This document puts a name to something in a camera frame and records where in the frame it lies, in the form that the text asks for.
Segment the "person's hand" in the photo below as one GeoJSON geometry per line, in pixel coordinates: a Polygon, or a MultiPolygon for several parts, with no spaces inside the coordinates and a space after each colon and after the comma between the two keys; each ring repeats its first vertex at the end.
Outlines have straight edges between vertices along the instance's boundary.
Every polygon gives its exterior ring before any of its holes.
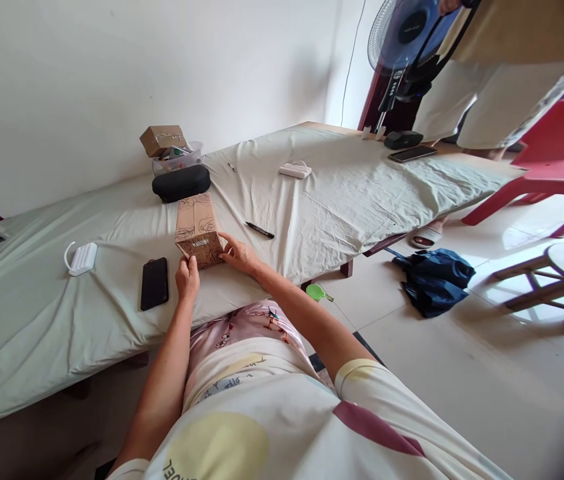
{"type": "Polygon", "coordinates": [[[437,4],[437,10],[440,15],[446,15],[447,13],[458,10],[461,6],[461,0],[440,0],[440,3],[437,4]]]}
{"type": "Polygon", "coordinates": [[[262,268],[264,264],[257,257],[252,246],[236,240],[234,236],[228,233],[218,232],[218,234],[227,241],[224,253],[220,254],[222,260],[249,275],[255,275],[255,272],[262,268]]]}
{"type": "Polygon", "coordinates": [[[180,265],[175,274],[175,284],[179,299],[192,298],[195,300],[200,290],[200,274],[197,271],[197,258],[192,255],[187,261],[186,257],[180,258],[180,265]]]}

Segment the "black smartphone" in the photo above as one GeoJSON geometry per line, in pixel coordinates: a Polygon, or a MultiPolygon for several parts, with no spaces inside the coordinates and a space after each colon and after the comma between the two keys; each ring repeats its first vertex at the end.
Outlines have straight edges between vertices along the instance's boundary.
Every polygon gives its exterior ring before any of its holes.
{"type": "Polygon", "coordinates": [[[167,260],[150,260],[142,272],[140,310],[146,311],[169,301],[169,272],[167,260]]]}
{"type": "Polygon", "coordinates": [[[436,149],[432,149],[431,147],[426,147],[424,145],[418,145],[417,147],[413,147],[412,149],[392,153],[389,155],[389,158],[398,163],[406,163],[418,158],[430,157],[431,155],[435,155],[436,153],[436,149]]]}

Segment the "electrical cord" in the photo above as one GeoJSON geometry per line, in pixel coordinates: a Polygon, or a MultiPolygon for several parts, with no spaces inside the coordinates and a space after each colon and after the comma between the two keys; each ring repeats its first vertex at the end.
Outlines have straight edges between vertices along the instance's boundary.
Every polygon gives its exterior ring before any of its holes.
{"type": "Polygon", "coordinates": [[[360,12],[360,18],[357,21],[357,27],[355,28],[355,38],[353,39],[353,49],[351,50],[351,59],[349,60],[349,70],[347,71],[347,79],[344,82],[344,93],[342,94],[342,110],[340,111],[340,127],[344,123],[344,99],[347,97],[347,86],[349,85],[349,74],[351,73],[351,64],[353,63],[353,54],[355,53],[355,44],[357,42],[357,32],[360,30],[360,23],[362,23],[362,16],[364,15],[364,7],[367,5],[367,0],[362,3],[362,11],[360,12]]]}

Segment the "white charger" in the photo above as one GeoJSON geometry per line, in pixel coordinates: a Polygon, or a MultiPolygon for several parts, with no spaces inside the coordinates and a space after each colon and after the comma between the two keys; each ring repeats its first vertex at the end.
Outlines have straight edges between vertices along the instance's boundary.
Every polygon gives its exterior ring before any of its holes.
{"type": "Polygon", "coordinates": [[[69,249],[73,246],[75,242],[71,242],[66,250],[64,250],[64,264],[69,269],[69,274],[72,277],[77,277],[82,275],[84,272],[88,272],[95,265],[95,254],[97,253],[97,245],[93,242],[87,243],[78,247],[78,249],[73,254],[73,261],[69,265],[69,260],[67,254],[69,249]]]}
{"type": "Polygon", "coordinates": [[[293,163],[285,163],[278,170],[282,175],[288,175],[299,179],[305,179],[311,174],[311,167],[308,167],[303,161],[293,163]]]}

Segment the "bed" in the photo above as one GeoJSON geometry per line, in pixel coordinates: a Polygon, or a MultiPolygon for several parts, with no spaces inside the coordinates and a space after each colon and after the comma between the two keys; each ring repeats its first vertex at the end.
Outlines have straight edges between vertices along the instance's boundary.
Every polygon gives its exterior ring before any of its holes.
{"type": "MultiPolygon", "coordinates": [[[[206,155],[220,228],[299,285],[521,174],[457,153],[399,165],[382,143],[357,134],[305,124],[206,155]],[[313,168],[305,180],[278,174],[282,163],[300,160],[313,168]]],[[[177,302],[180,255],[177,204],[163,205],[151,180],[137,177],[2,222],[10,237],[0,247],[0,418],[160,342],[177,302]],[[68,275],[63,252],[71,241],[96,242],[94,270],[68,275]],[[142,266],[160,257],[169,262],[170,300],[142,312],[142,266]]],[[[202,271],[201,284],[194,325],[267,297],[228,265],[202,271]]]]}

